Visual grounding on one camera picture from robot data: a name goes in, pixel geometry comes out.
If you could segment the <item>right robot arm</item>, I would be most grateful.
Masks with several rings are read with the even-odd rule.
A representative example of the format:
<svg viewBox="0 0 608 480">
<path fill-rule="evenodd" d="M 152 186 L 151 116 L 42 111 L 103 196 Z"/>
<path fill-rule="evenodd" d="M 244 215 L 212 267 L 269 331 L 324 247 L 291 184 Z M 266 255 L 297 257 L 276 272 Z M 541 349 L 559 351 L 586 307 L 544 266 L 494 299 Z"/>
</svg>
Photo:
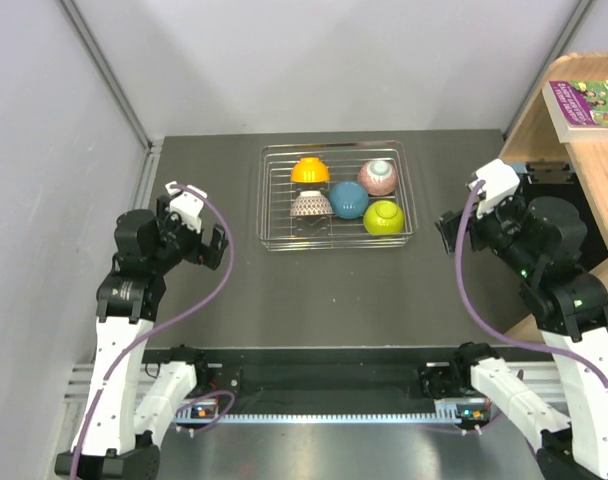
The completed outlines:
<svg viewBox="0 0 608 480">
<path fill-rule="evenodd" d="M 436 223 L 455 267 L 463 243 L 488 248 L 520 278 L 519 296 L 543 341 L 514 346 L 553 357 L 567 413 L 545 402 L 485 343 L 458 347 L 449 362 L 460 394 L 487 397 L 524 436 L 546 479 L 608 479 L 608 292 L 579 262 L 587 234 L 575 206 L 557 197 L 503 199 L 478 215 L 477 202 Z"/>
</svg>

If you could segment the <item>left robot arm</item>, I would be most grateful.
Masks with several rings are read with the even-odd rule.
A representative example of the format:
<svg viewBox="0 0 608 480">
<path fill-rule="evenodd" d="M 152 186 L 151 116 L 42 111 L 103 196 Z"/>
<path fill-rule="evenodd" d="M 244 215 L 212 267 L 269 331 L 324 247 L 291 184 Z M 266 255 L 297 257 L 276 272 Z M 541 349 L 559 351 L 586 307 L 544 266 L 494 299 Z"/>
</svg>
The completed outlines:
<svg viewBox="0 0 608 480">
<path fill-rule="evenodd" d="M 111 270 L 96 294 L 96 352 L 88 400 L 68 450 L 54 473 L 61 479 L 154 479 L 161 446 L 185 398 L 210 387 L 202 354 L 189 347 L 163 351 L 158 374 L 144 398 L 137 397 L 148 340 L 197 313 L 223 290 L 217 286 L 183 313 L 158 323 L 166 275 L 182 262 L 219 268 L 235 256 L 230 227 L 206 192 L 172 182 L 155 209 L 120 215 Z"/>
</svg>

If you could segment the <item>lime green bowl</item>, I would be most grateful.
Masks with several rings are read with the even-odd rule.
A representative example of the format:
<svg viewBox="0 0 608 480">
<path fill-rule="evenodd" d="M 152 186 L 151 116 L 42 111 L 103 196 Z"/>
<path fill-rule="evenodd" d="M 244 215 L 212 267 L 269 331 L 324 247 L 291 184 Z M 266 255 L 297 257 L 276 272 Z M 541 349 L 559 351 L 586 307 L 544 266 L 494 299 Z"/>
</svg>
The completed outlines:
<svg viewBox="0 0 608 480">
<path fill-rule="evenodd" d="M 393 201 L 375 201 L 367 208 L 363 216 L 363 226 L 371 235 L 401 233 L 405 227 L 404 212 Z"/>
</svg>

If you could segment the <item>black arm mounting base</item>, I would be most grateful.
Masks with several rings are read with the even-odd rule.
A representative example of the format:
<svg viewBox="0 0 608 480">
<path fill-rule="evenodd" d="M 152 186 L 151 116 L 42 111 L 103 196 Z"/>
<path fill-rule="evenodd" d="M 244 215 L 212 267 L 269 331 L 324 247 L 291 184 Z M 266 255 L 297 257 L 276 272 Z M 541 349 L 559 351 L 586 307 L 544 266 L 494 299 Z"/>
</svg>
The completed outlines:
<svg viewBox="0 0 608 480">
<path fill-rule="evenodd" d="M 475 398 L 455 347 L 151 349 L 145 365 L 185 360 L 189 396 L 231 391 L 235 414 L 405 413 L 435 400 Z"/>
</svg>

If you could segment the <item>blue ceramic bowl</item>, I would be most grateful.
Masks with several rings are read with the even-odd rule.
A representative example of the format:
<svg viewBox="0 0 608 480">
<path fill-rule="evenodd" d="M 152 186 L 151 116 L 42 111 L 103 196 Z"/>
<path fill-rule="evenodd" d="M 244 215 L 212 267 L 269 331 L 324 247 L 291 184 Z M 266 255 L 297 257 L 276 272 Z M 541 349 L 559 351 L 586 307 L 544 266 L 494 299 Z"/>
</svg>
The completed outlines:
<svg viewBox="0 0 608 480">
<path fill-rule="evenodd" d="M 345 181 L 331 188 L 329 202 L 336 216 L 351 220 L 364 215 L 369 205 L 369 195 L 359 183 Z"/>
</svg>

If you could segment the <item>red floral patterned bowl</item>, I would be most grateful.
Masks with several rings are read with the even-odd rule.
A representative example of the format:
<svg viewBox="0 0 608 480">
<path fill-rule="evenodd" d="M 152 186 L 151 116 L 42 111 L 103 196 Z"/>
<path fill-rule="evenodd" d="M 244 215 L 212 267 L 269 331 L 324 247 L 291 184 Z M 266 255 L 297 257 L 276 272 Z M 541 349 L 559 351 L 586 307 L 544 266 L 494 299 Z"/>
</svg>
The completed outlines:
<svg viewBox="0 0 608 480">
<path fill-rule="evenodd" d="M 291 217 L 325 216 L 332 213 L 330 201 L 317 190 L 302 191 L 290 208 Z"/>
</svg>

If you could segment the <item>orange bowl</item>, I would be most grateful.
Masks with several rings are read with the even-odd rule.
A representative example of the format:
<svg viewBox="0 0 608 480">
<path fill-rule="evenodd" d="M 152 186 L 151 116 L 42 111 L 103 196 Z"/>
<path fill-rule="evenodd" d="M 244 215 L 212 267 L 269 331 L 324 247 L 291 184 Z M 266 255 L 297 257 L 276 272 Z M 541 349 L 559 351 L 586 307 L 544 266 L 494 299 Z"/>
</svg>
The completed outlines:
<svg viewBox="0 0 608 480">
<path fill-rule="evenodd" d="M 324 183 L 330 180 L 330 172 L 319 157 L 301 157 L 293 166 L 290 179 L 301 184 Z"/>
</svg>

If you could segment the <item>black white leaf bowl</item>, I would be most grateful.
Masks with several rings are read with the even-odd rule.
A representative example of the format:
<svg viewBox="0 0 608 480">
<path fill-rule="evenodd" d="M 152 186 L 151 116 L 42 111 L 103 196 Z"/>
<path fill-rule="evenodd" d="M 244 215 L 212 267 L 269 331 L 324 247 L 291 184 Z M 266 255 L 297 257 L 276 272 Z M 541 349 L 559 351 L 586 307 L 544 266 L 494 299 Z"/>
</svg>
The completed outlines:
<svg viewBox="0 0 608 480">
<path fill-rule="evenodd" d="M 390 195 L 397 186 L 397 170 L 388 161 L 370 160 L 361 167 L 357 181 L 371 196 Z"/>
</svg>

